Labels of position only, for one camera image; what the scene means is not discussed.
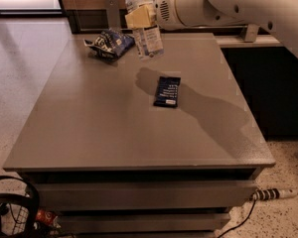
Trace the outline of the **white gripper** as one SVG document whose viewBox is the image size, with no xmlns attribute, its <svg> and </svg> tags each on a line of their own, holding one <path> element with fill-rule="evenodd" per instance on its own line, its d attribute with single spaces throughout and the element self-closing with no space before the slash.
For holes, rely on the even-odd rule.
<svg viewBox="0 0 298 238">
<path fill-rule="evenodd" d="M 184 29 L 177 9 L 176 0 L 155 0 L 156 12 L 153 4 L 144 4 L 125 16 L 128 29 L 150 28 L 158 25 L 167 31 Z"/>
</svg>

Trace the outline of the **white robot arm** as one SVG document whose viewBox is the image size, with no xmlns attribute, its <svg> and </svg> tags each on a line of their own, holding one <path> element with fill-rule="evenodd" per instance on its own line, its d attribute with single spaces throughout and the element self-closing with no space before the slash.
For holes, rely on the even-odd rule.
<svg viewBox="0 0 298 238">
<path fill-rule="evenodd" d="M 125 0 L 130 29 L 254 24 L 298 59 L 298 0 Z"/>
</svg>

